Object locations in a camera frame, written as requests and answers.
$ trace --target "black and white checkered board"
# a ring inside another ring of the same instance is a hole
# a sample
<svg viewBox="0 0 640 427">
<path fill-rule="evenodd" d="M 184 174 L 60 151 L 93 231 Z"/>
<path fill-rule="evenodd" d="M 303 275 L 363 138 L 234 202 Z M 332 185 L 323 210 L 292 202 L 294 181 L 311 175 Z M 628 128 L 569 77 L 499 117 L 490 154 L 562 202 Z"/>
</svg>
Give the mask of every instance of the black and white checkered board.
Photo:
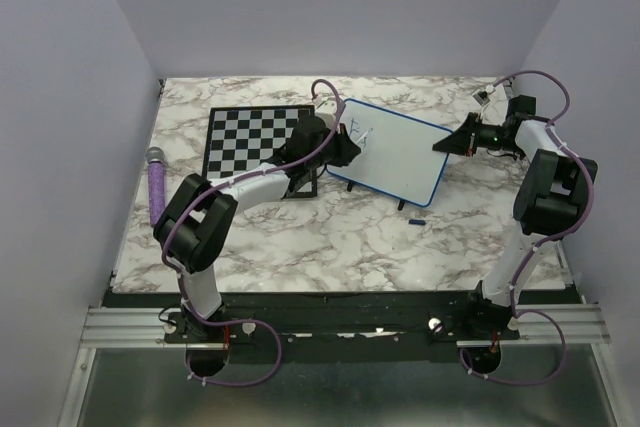
<svg viewBox="0 0 640 427">
<path fill-rule="evenodd" d="M 211 109 L 202 175 L 213 180 L 255 169 L 284 144 L 298 119 L 311 112 L 308 105 Z M 314 173 L 292 197 L 316 195 Z"/>
</svg>

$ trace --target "gray floor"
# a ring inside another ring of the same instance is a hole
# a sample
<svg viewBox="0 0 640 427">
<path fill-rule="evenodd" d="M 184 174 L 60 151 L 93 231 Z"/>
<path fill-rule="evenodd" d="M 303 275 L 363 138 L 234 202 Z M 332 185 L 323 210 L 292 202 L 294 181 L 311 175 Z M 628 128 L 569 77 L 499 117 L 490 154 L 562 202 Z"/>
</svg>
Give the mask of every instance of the gray floor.
<svg viewBox="0 0 640 427">
<path fill-rule="evenodd" d="M 537 378 L 558 351 L 511 347 L 500 374 Z M 266 366 L 231 366 L 246 380 Z M 80 425 L 204 426 L 614 426 L 591 349 L 572 347 L 565 373 L 542 387 L 503 387 L 466 376 L 457 364 L 285 364 L 252 388 L 187 381 L 183 354 L 103 351 Z"/>
</svg>

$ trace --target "whiteboard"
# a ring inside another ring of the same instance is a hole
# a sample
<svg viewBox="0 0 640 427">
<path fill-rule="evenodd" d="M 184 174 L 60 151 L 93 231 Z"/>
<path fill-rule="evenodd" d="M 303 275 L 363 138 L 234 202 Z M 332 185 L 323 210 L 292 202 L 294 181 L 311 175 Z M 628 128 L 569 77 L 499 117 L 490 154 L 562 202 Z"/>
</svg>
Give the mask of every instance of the whiteboard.
<svg viewBox="0 0 640 427">
<path fill-rule="evenodd" d="M 355 99 L 345 101 L 340 122 L 362 153 L 327 172 L 420 207 L 431 204 L 449 157 L 431 147 L 452 130 Z"/>
</svg>

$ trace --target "writing on whiteboard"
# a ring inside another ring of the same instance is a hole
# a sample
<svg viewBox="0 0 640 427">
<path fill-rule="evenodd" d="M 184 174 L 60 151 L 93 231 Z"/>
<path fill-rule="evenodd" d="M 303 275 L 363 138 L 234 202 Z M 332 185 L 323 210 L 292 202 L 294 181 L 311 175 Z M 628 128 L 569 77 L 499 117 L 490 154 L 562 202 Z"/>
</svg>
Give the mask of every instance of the writing on whiteboard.
<svg viewBox="0 0 640 427">
<path fill-rule="evenodd" d="M 373 127 L 364 130 L 364 132 L 362 133 L 362 135 L 360 137 L 358 137 L 357 140 L 353 140 L 353 134 L 359 134 L 360 133 L 360 124 L 356 121 L 355 118 L 351 119 L 351 125 L 349 126 L 349 138 L 351 140 L 353 140 L 353 143 L 358 145 L 360 144 L 362 146 L 362 148 L 364 149 L 367 146 L 367 137 L 369 136 L 369 133 L 373 131 Z"/>
</svg>

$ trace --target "white marble table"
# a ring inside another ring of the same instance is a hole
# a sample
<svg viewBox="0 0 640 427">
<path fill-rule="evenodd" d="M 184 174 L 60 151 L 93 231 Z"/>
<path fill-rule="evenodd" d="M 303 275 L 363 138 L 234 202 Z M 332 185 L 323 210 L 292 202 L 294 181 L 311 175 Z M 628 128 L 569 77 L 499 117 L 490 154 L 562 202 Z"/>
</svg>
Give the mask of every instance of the white marble table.
<svg viewBox="0 0 640 427">
<path fill-rule="evenodd" d="M 213 107 L 304 104 L 310 77 L 170 79 L 151 145 L 168 162 L 167 189 L 201 172 L 209 110 Z M 329 78 L 343 98 L 353 97 L 432 123 L 457 128 L 470 94 L 490 78 Z M 506 96 L 487 112 L 501 123 Z M 407 205 L 330 175 L 319 196 L 257 206 L 239 215 L 216 261 L 218 286 L 227 292 L 471 289 L 495 265 L 511 228 L 511 209 L 525 163 L 494 158 L 449 157 L 433 203 Z M 426 226 L 409 225 L 411 218 Z M 117 265 L 116 292 L 176 292 L 175 274 L 160 262 L 149 225 L 146 172 Z M 562 288 L 555 254 L 536 269 L 528 288 Z"/>
</svg>

